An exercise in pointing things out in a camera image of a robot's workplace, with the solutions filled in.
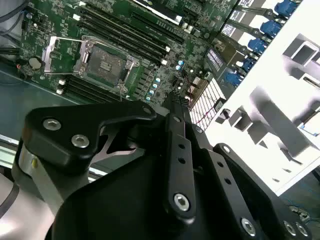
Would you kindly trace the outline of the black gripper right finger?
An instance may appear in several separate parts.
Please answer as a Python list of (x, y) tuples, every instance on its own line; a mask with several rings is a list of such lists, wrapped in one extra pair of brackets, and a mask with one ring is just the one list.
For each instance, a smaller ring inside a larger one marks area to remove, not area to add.
[(311, 231), (300, 217), (257, 176), (226, 144), (210, 145), (204, 131), (193, 124), (189, 104), (180, 97), (178, 105), (186, 121), (196, 166), (203, 170), (206, 194), (204, 210), (210, 204), (217, 212), (216, 240), (310, 240)]

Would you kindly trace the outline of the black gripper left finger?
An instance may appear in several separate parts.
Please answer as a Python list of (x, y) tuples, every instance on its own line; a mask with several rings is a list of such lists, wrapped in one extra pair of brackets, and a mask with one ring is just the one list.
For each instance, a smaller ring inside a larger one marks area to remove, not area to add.
[(165, 211), (180, 221), (196, 215), (190, 116), (185, 100), (171, 92), (162, 106), (122, 101), (42, 107), (30, 111), (22, 131), (22, 160), (37, 160), (29, 171), (41, 196), (56, 214), (67, 198), (88, 184), (91, 165), (151, 154), (164, 164)]

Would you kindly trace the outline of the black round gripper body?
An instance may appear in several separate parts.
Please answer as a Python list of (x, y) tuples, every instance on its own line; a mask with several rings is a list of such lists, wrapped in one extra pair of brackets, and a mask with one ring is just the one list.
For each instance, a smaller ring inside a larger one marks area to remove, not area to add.
[(160, 201), (164, 165), (151, 155), (135, 160), (77, 190), (61, 206), (53, 240), (216, 240), (211, 223), (217, 208), (205, 212), (204, 172), (192, 160), (195, 218), (178, 220)]

